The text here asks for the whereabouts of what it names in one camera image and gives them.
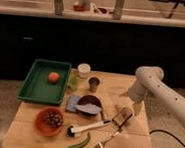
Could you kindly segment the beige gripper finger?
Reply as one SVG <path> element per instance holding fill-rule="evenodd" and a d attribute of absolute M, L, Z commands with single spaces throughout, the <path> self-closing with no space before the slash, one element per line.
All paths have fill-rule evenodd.
<path fill-rule="evenodd" d="M 133 103 L 133 109 L 134 109 L 134 115 L 135 116 L 138 116 L 140 114 L 140 111 L 141 111 L 141 108 L 142 108 L 142 103 L 139 102 L 139 103 Z"/>
<path fill-rule="evenodd" d="M 127 91 L 124 91 L 123 93 L 121 93 L 119 95 L 119 97 L 127 97 L 128 96 L 128 92 Z"/>

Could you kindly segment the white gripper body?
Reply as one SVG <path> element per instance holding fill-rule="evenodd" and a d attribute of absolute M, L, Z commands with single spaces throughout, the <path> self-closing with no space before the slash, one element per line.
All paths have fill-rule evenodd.
<path fill-rule="evenodd" d="M 148 90 L 139 83 L 139 81 L 133 82 L 132 86 L 128 89 L 127 95 L 135 103 L 140 103 L 146 96 Z"/>

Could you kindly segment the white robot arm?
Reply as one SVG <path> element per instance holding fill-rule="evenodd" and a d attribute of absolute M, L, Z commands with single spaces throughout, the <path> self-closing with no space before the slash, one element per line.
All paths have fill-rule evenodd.
<path fill-rule="evenodd" d="M 136 80 L 127 91 L 122 93 L 122 96 L 125 95 L 135 104 L 139 104 L 150 91 L 168 107 L 185 129 L 185 98 L 162 82 L 163 69 L 155 66 L 141 66 L 136 69 L 135 76 Z"/>

